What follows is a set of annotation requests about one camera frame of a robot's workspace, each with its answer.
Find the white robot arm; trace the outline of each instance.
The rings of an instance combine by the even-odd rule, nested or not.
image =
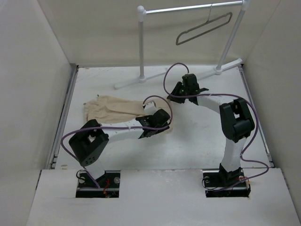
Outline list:
[[[203,171],[204,179],[206,179],[205,187],[231,187],[238,182],[240,177],[244,177],[240,165],[240,156],[246,138],[250,136],[251,131],[255,128],[246,100],[243,98],[233,100],[225,96],[210,96],[208,89],[199,88],[194,74],[184,75],[182,82],[177,83],[168,99],[181,104],[185,102],[185,99],[189,99],[190,102],[198,106],[206,107],[220,114],[222,131],[226,137],[225,154],[218,170],[215,172]],[[250,189],[248,186],[246,188],[247,192],[244,194],[248,195]],[[214,193],[214,197],[225,197],[225,193],[221,193],[220,196]]]
[[[143,107],[146,116],[114,124],[99,124],[96,120],[89,120],[82,129],[100,126],[103,129],[77,132],[70,138],[69,145],[80,165],[84,167],[96,181],[105,174],[98,158],[107,144],[125,139],[151,137],[169,129],[168,122],[170,116],[165,110],[157,110],[153,101]],[[147,129],[147,127],[158,128],[158,130]]]

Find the white garment rack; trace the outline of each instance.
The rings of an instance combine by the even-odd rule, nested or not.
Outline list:
[[[120,89],[123,87],[130,86],[136,83],[144,83],[149,79],[159,77],[164,75],[166,72],[162,72],[159,74],[145,76],[144,74],[144,45],[143,45],[143,23],[145,20],[146,15],[154,15],[158,13],[166,13],[166,12],[175,12],[175,11],[185,11],[185,10],[194,10],[194,9],[203,9],[203,8],[216,8],[216,7],[225,7],[225,6],[241,6],[241,10],[239,15],[236,19],[235,25],[231,32],[231,35],[228,39],[226,47],[222,53],[220,61],[218,62],[217,66],[213,67],[210,71],[202,74],[196,74],[198,79],[208,78],[215,74],[221,74],[223,71],[226,71],[230,68],[233,68],[242,63],[242,59],[237,59],[230,63],[223,65],[223,62],[226,58],[226,55],[230,49],[230,46],[233,42],[235,34],[239,28],[240,22],[243,19],[246,9],[248,8],[251,0],[241,0],[241,1],[230,1],[230,2],[221,2],[221,3],[212,3],[212,4],[205,4],[205,5],[197,5],[197,6],[185,6],[185,7],[177,7],[177,8],[164,8],[164,9],[156,9],[156,10],[145,10],[143,6],[138,6],[138,27],[139,27],[139,61],[140,61],[140,75],[138,78],[127,80],[125,82],[120,82],[114,85],[114,88]]]

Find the beige cloth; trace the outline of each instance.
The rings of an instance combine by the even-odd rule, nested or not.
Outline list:
[[[157,109],[164,109],[169,115],[168,105],[159,98],[149,99],[156,103]],[[130,121],[138,116],[144,116],[142,101],[124,100],[111,96],[98,96],[97,100],[91,100],[85,104],[86,121],[96,119],[98,123],[118,123]]]

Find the gray hanger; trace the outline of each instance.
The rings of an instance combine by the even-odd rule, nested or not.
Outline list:
[[[181,33],[178,35],[178,37],[177,37],[177,39],[176,39],[176,41],[175,41],[175,44],[176,44],[177,46],[182,45],[182,44],[184,44],[184,43],[186,43],[186,42],[188,42],[188,41],[191,41],[191,40],[193,40],[193,39],[196,39],[196,38],[198,38],[198,37],[200,37],[200,36],[202,36],[202,35],[204,35],[204,34],[207,34],[207,33],[211,32],[211,31],[216,30],[216,29],[218,29],[218,28],[220,28],[220,27],[223,27],[223,26],[225,26],[226,24],[228,24],[228,23],[231,21],[231,18],[232,18],[232,15],[233,15],[232,12],[229,12],[229,13],[226,13],[226,14],[224,14],[224,15],[221,15],[221,16],[219,16],[219,17],[213,19],[213,20],[209,20],[210,14],[211,14],[211,8],[212,8],[212,4],[211,4],[211,7],[210,7],[210,12],[209,12],[208,19],[207,19],[207,21],[206,21],[205,23],[203,23],[203,24],[201,24],[201,25],[198,25],[198,26],[195,26],[195,27],[193,27],[193,28],[190,28],[189,30],[183,31],[183,32],[181,32]],[[228,15],[230,15],[230,17],[229,17],[229,20],[228,20],[227,22],[225,22],[225,23],[223,23],[223,24],[221,24],[221,25],[218,25],[218,26],[216,26],[216,27],[214,27],[214,28],[212,28],[212,29],[210,29],[210,30],[208,30],[208,31],[205,31],[205,32],[201,33],[201,34],[198,34],[198,35],[196,35],[196,36],[193,36],[192,38],[189,38],[189,39],[186,39],[186,40],[184,40],[184,41],[180,41],[180,42],[179,42],[179,39],[180,39],[180,37],[181,37],[182,35],[187,34],[187,33],[191,32],[191,31],[194,31],[195,29],[198,29],[198,28],[200,28],[200,27],[203,27],[203,26],[205,26],[205,25],[207,25],[207,24],[210,24],[210,23],[212,23],[212,22],[214,22],[214,21],[217,21],[217,20],[219,20],[219,19],[221,19],[221,18],[227,17]]]

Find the white platform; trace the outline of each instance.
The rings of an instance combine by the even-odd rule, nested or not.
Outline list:
[[[156,74],[167,66],[145,67],[145,74]],[[201,73],[211,66],[189,65],[191,73]],[[138,76],[138,67],[80,68],[71,106],[65,125],[64,134],[79,129],[85,123],[84,106],[96,95],[110,95],[131,100],[144,100],[149,95],[166,97],[163,91],[163,76],[114,90],[113,84]],[[172,91],[177,81],[186,73],[182,66],[171,70],[167,78],[167,89]],[[248,99],[239,69],[237,67],[200,80],[200,87],[206,87],[213,93],[231,93]],[[210,169],[218,168],[225,148],[225,136],[221,129],[218,114],[196,106],[189,101],[185,104],[172,103],[174,111],[174,130],[168,135],[157,135],[140,140],[125,140],[108,145],[100,161],[106,170],[121,169]],[[258,134],[254,143],[245,153],[246,159],[269,163],[261,136]],[[242,162],[243,167],[262,167],[256,163]],[[59,151],[56,169],[78,168],[62,148]]]
[[[123,170],[119,198],[75,198],[75,173],[42,171],[27,226],[300,225],[280,169],[252,179],[250,198],[206,198],[198,169]]]

